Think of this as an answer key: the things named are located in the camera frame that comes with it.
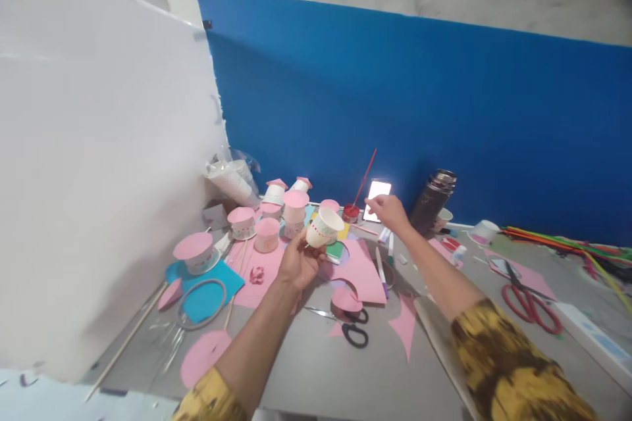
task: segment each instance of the person's right hand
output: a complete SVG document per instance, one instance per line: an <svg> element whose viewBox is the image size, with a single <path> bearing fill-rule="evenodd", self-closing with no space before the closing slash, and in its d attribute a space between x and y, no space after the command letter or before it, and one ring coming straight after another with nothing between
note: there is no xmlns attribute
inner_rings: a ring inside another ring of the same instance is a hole
<svg viewBox="0 0 632 421"><path fill-rule="evenodd" d="M380 194L373 199L365 199L364 203L371 207L369 214L376 214L395 234L410 227L404 206L397 196Z"/></svg>

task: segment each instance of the pink paper cup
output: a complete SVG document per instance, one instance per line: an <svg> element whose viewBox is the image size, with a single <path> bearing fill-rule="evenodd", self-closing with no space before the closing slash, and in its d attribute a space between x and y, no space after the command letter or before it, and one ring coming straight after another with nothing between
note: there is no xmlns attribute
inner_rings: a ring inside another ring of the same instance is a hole
<svg viewBox="0 0 632 421"><path fill-rule="evenodd" d="M278 247L278 231L281 224L273 218L262 218L255 225L255 250L260 253L270 253Z"/></svg>

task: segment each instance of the white cup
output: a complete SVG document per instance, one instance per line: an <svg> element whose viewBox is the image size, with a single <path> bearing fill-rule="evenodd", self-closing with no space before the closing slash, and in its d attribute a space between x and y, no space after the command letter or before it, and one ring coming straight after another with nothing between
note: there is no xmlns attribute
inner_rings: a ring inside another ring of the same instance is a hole
<svg viewBox="0 0 632 421"><path fill-rule="evenodd" d="M321 207L307 229L307 243L311 247L320 248L343 229L344 222L338 213L329 207Z"/></svg>
<svg viewBox="0 0 632 421"><path fill-rule="evenodd" d="M498 232L500 232L500 228L495 223L482 220L467 234L473 241L486 247Z"/></svg>
<svg viewBox="0 0 632 421"><path fill-rule="evenodd" d="M445 207L439 211L439 214L435 218L435 222L433 224L433 232L441 232L441 229L447 225L449 221L452 220L454 216L452 213L446 209Z"/></svg>

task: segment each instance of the phone screen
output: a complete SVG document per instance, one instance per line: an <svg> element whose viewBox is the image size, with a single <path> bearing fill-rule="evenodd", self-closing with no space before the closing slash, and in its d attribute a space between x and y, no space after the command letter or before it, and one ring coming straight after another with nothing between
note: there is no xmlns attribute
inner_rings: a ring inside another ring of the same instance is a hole
<svg viewBox="0 0 632 421"><path fill-rule="evenodd" d="M371 187L369 188L369 199L372 199L380 194L390 194L391 187L391 183L375 180L371 181ZM371 222L380 222L380 220L377 218L377 215L369 214L369 210L371 210L371 208L369 206L366 206L362 218L364 220L370 220Z"/></svg>

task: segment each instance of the black scissors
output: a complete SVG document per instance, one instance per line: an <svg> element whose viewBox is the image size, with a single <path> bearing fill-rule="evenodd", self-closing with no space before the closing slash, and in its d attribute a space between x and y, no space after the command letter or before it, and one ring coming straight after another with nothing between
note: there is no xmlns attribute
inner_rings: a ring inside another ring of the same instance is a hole
<svg viewBox="0 0 632 421"><path fill-rule="evenodd" d="M347 342L353 345L356 349L364 349L369 344L369 334L367 334L362 329L356 326L356 324L366 324L369 321L369 314L367 313L366 309L362 308L362 310L360 311L360 314L364 316L363 318L360 318L350 312L343 311L343 314L347 318L349 318L349 321L351 321L351 324L349 324L346 321L343 321L342 319L338 319L337 317L335 317L334 313L331 311L325 311L325 310L318 309L311 306L305 306L305 309L313 312L314 314L318 314L319 316L326 317L328 319L341 323L342 333L344 334L344 338L347 339ZM357 342L353 340L351 336L349 335L350 332L359 334L362 337L362 341Z"/></svg>

